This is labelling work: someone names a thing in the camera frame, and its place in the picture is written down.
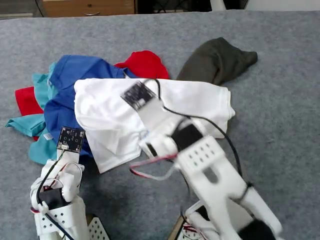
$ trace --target circuit board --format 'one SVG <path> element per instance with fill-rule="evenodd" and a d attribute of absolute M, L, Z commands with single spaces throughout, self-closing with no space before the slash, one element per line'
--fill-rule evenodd
<path fill-rule="evenodd" d="M 61 128 L 57 149 L 80 153 L 85 139 L 85 130 L 63 126 Z"/>
<path fill-rule="evenodd" d="M 121 95 L 121 98 L 136 111 L 139 111 L 154 97 L 156 97 L 156 94 L 140 81 Z"/>

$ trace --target clothing tag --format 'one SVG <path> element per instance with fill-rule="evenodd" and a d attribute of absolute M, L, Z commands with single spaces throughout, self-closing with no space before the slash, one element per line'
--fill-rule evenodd
<path fill-rule="evenodd" d="M 48 141 L 54 138 L 50 132 L 43 134 L 43 136 Z"/>
<path fill-rule="evenodd" d="M 125 72 L 123 72 L 123 74 L 124 74 L 124 78 L 125 79 L 129 79 L 130 78 Z"/>

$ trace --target white plastic bracket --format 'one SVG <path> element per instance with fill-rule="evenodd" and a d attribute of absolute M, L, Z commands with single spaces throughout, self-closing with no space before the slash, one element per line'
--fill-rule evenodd
<path fill-rule="evenodd" d="M 90 240 L 110 240 L 104 226 L 98 217 L 94 217 L 89 226 Z"/>
<path fill-rule="evenodd" d="M 246 182 L 225 156 L 223 149 L 212 136 L 206 136 L 180 152 L 176 163 L 192 187 L 208 216 L 223 240 L 240 240 L 234 229 L 227 207 L 227 201 L 242 197 L 247 189 Z M 217 181 L 212 182 L 204 170 L 212 170 Z M 251 187 L 241 206 L 264 221 L 275 236 L 282 226 L 257 191 Z"/>

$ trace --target dark green cloth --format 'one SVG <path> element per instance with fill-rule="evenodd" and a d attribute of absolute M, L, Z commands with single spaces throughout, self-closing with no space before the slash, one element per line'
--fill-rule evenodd
<path fill-rule="evenodd" d="M 235 79 L 257 60 L 255 51 L 242 51 L 219 37 L 205 42 L 193 52 L 177 80 L 221 85 Z"/>

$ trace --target pile of clothes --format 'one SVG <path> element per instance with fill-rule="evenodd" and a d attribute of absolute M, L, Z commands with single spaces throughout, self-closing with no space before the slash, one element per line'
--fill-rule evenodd
<path fill-rule="evenodd" d="M 197 48 L 176 80 L 170 80 L 161 59 L 148 50 L 133 52 L 116 65 L 95 56 L 64 55 L 48 73 L 33 74 L 33 86 L 15 91 L 22 116 L 11 118 L 6 127 L 33 137 L 28 156 L 40 164 L 57 158 L 62 127 L 82 128 L 86 139 L 80 156 L 93 157 L 103 173 L 138 157 L 139 142 L 148 135 L 137 112 L 121 98 L 136 81 L 157 78 L 168 108 L 206 117 L 226 131 L 235 111 L 230 92 L 218 85 L 257 59 L 256 52 L 242 51 L 220 37 Z M 156 85 L 148 87 L 157 93 Z M 214 129 L 209 132 L 223 137 Z"/>

